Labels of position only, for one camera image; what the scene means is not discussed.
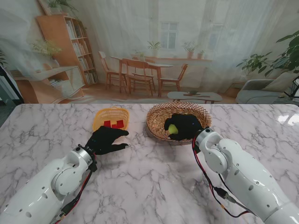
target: bookshelf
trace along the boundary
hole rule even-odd
[[[86,86],[98,82],[93,53],[83,24],[65,15],[38,16],[44,38],[62,51],[54,55],[60,66],[78,66]]]

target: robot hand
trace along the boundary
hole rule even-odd
[[[129,135],[127,131],[101,126],[93,133],[85,147],[90,148],[96,155],[119,151],[128,147],[128,144],[112,145],[112,143],[114,143],[117,138],[127,135]]]
[[[166,119],[164,129],[171,134],[169,138],[181,141],[183,139],[193,139],[195,133],[203,127],[194,115],[173,114],[171,118]]]

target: potted plant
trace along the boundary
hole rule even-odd
[[[4,68],[4,64],[7,64],[4,56],[5,54],[2,52],[2,50],[0,50],[0,64],[2,65],[3,68]]]
[[[61,9],[65,13],[70,13],[71,11],[78,11],[74,6],[69,3],[69,0],[57,0]]]
[[[242,79],[244,81],[249,80],[251,72],[255,71],[256,69],[259,69],[258,73],[264,71],[269,65],[266,56],[268,56],[271,53],[272,52],[269,52],[265,55],[253,54],[250,56],[250,59],[243,59],[243,62],[237,65],[237,67],[239,67],[240,65],[244,65],[242,67],[242,70],[245,71],[245,76],[242,76]]]
[[[148,49],[152,49],[153,50],[153,57],[157,57],[158,56],[158,50],[161,48],[160,47],[160,42],[149,42],[149,46],[148,46]]]
[[[291,38],[289,47],[272,63],[270,66],[271,69],[265,73],[265,76],[272,73],[273,70],[279,70],[280,74],[284,71],[293,71],[295,74],[299,73],[299,31],[279,39],[276,43]]]
[[[192,58],[196,47],[197,47],[197,45],[195,45],[194,41],[184,42],[183,48],[185,49],[185,51],[188,52],[188,54],[187,54],[188,59]]]
[[[59,63],[57,62],[57,60],[53,59],[53,55],[59,53],[60,51],[62,51],[62,49],[58,48],[53,41],[36,40],[36,42],[32,43],[31,45],[33,46],[34,50],[47,55],[51,60],[51,65],[48,65],[46,63],[43,64],[43,67],[46,70],[59,67]]]
[[[51,13],[52,13],[53,15],[61,14],[61,13],[60,13],[60,9],[59,9],[59,7],[58,7],[58,2],[57,2],[57,0],[49,0],[48,6],[49,6],[49,8],[50,8],[50,10],[51,10]]]
[[[205,50],[201,50],[200,53],[197,54],[198,59],[204,59]]]

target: window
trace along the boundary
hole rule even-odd
[[[178,37],[177,22],[161,23],[161,47],[164,49],[175,49]]]

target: vase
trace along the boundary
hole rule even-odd
[[[46,71],[52,69],[52,67],[51,67],[50,65],[46,64],[46,63],[43,64],[43,68],[44,68]]]
[[[203,54],[202,53],[198,53],[197,54],[197,59],[203,59]]]
[[[193,51],[188,51],[187,53],[188,53],[188,54],[187,54],[187,58],[188,58],[188,59],[191,59],[194,52],[193,52]]]
[[[153,49],[153,57],[158,57],[158,49]]]
[[[50,8],[52,15],[59,15],[61,14],[60,8],[55,7],[55,8]]]
[[[61,10],[62,10],[63,12],[65,12],[65,13],[71,13],[71,9],[70,9],[70,7],[65,6],[65,5],[60,5],[60,7],[61,7]]]
[[[60,67],[58,61],[57,61],[57,60],[53,60],[53,59],[52,59],[51,62],[50,62],[50,66],[51,66],[52,68],[54,68],[54,69]]]

